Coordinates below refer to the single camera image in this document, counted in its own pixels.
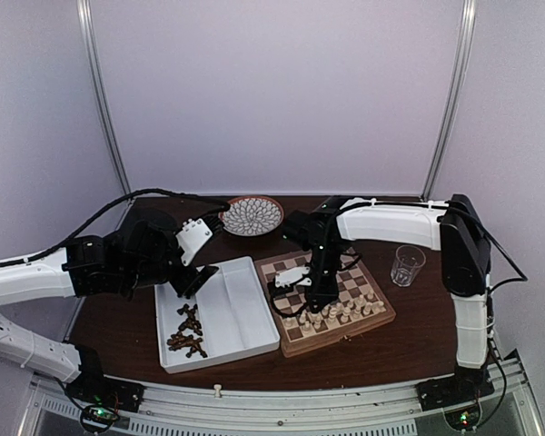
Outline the white chess king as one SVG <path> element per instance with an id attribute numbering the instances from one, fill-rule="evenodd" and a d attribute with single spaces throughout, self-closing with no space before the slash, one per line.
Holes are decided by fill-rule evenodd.
<path id="1" fill-rule="evenodd" d="M 338 314 L 337 308 L 331 307 L 328 312 L 328 317 L 326 320 L 328 326 L 334 325 L 337 322 L 337 314 Z"/>

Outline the white chess rook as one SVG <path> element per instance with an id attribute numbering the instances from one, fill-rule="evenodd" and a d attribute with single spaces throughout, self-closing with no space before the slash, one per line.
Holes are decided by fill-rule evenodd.
<path id="1" fill-rule="evenodd" d="M 364 317 L 372 315 L 372 304 L 370 302 L 363 307 L 362 314 Z"/>
<path id="2" fill-rule="evenodd" d="M 214 397 L 215 398 L 221 398 L 222 397 L 222 388 L 223 388 L 223 386 L 221 384 L 215 384 L 213 386 Z"/>

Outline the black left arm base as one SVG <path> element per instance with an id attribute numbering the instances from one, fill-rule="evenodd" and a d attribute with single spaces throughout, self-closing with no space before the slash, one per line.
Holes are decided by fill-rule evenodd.
<path id="1" fill-rule="evenodd" d="M 64 386 L 67 398 L 80 410 L 85 431 L 102 433 L 120 420 L 119 411 L 138 412 L 144 395 L 141 383 L 108 378 L 97 352 L 77 347 L 79 375 Z"/>

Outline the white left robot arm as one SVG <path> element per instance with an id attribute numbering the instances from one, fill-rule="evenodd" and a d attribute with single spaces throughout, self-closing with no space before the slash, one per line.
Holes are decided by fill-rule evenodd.
<path id="1" fill-rule="evenodd" d="M 0 262 L 0 306 L 51 297 L 88 297 L 102 293 L 131 299 L 136 290 L 169 283 L 189 299 L 217 272 L 197 269 L 193 258 L 223 229 L 216 214 L 179 224 L 154 209 L 135 209 L 106 236 L 70 237 L 57 248 Z M 0 327 L 5 318 L 0 316 Z M 113 393 L 96 351 L 52 343 L 20 327 L 0 333 L 0 353 L 24 367 L 75 382 L 93 403 Z"/>

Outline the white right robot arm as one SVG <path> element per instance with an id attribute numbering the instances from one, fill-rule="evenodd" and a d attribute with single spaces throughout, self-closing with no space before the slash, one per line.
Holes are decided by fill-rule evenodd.
<path id="1" fill-rule="evenodd" d="M 341 258 L 354 241 L 402 243 L 438 252 L 457 333 L 455 374 L 447 391 L 454 400 L 466 401 L 481 387 L 492 331 L 491 238 L 468 196 L 413 203 L 336 195 L 310 213 L 292 212 L 283 221 L 282 235 L 310 253 L 311 260 L 277 273 L 269 288 L 278 292 L 305 286 L 304 305 L 313 312 L 336 300 Z"/>

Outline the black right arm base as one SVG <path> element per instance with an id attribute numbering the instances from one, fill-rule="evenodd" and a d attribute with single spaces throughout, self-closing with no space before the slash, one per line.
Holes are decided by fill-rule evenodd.
<path id="1" fill-rule="evenodd" d="M 416 389 L 421 409 L 442 410 L 446 423 L 455 431 L 473 431 L 481 423 L 481 397 L 494 393 L 486 367 L 456 366 L 453 375 L 422 381 Z"/>

